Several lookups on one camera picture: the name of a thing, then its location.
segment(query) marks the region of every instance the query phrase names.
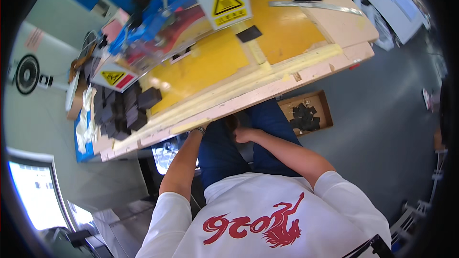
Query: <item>blue jeans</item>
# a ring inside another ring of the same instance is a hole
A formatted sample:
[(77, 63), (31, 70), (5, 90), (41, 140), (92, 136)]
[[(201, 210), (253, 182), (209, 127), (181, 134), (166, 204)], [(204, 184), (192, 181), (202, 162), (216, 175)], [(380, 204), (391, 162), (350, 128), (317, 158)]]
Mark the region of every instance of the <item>blue jeans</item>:
[[(262, 129), (270, 135), (301, 146), (276, 100), (267, 100), (246, 109), (245, 112), (250, 117), (253, 128)], [(233, 135), (230, 134), (224, 119), (212, 122), (207, 127), (199, 146), (198, 159), (204, 189), (225, 177), (245, 172), (301, 176), (258, 144), (253, 146), (252, 170), (237, 150)]]

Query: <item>red logo print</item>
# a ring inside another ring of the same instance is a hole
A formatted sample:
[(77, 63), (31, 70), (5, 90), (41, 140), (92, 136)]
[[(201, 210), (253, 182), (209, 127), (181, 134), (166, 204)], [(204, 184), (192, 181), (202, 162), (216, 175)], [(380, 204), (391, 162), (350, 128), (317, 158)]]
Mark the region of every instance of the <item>red logo print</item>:
[[(266, 242), (272, 244), (271, 248), (276, 248), (278, 246), (285, 246), (293, 244), (296, 238), (299, 238), (301, 235), (301, 229), (298, 226), (298, 219), (295, 219), (291, 222), (290, 228), (287, 230), (287, 221), (288, 216), (294, 214), (301, 200), (304, 198), (304, 192), (300, 194), (298, 201), (295, 206), (292, 208), (293, 204), (281, 202), (273, 205), (273, 207), (279, 207), (283, 205), (282, 209), (275, 211), (271, 217), (261, 216), (257, 220), (250, 222), (248, 216), (234, 218), (232, 221), (229, 221), (225, 218), (226, 215), (214, 216), (209, 218), (202, 225), (202, 229), (206, 232), (216, 232), (211, 238), (204, 240), (203, 244), (211, 244), (220, 238), (223, 233), (229, 227), (228, 233), (232, 238), (244, 238), (247, 235), (247, 229), (244, 229), (244, 226), (248, 226), (249, 231), (253, 233), (263, 232), (263, 238), (266, 239)], [(274, 220), (273, 225), (269, 227), (271, 221)]]

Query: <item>workbench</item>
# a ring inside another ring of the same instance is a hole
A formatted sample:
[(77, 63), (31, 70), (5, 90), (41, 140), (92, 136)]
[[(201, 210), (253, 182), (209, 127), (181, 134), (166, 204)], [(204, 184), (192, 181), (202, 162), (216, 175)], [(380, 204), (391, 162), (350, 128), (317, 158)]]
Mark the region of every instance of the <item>workbench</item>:
[[(160, 88), (163, 100), (147, 112), (148, 123), (127, 139), (99, 134), (94, 153), (107, 161), (152, 146), (374, 55), (370, 43), (378, 32), (365, 16), (317, 8), (270, 8), (268, 1), (250, 0), (252, 19), (199, 40), (191, 55), (143, 76), (142, 89)], [(323, 3), (357, 8), (352, 0)], [(235, 34), (252, 25), (263, 35), (242, 43)]]

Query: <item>yellow triangle warning label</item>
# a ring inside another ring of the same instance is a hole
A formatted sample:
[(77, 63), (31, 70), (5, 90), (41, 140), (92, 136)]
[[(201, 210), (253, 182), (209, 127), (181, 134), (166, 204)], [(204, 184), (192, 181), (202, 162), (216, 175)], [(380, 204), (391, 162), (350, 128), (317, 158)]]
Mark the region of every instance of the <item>yellow triangle warning label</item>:
[(242, 0), (214, 0), (213, 5), (212, 16), (215, 17), (244, 6), (244, 2)]
[(124, 75), (126, 75), (125, 72), (117, 71), (102, 71), (100, 74), (105, 78), (110, 86), (115, 85)]

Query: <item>wristwatch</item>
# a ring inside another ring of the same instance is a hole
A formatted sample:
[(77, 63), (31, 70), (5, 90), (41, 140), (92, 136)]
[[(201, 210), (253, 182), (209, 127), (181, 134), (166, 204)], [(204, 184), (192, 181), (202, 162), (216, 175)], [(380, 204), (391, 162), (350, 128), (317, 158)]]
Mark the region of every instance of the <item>wristwatch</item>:
[(190, 130), (190, 133), (194, 130), (198, 130), (199, 132), (201, 132), (202, 135), (204, 135), (206, 133), (206, 130), (203, 128), (203, 127), (197, 127), (196, 129), (192, 129)]

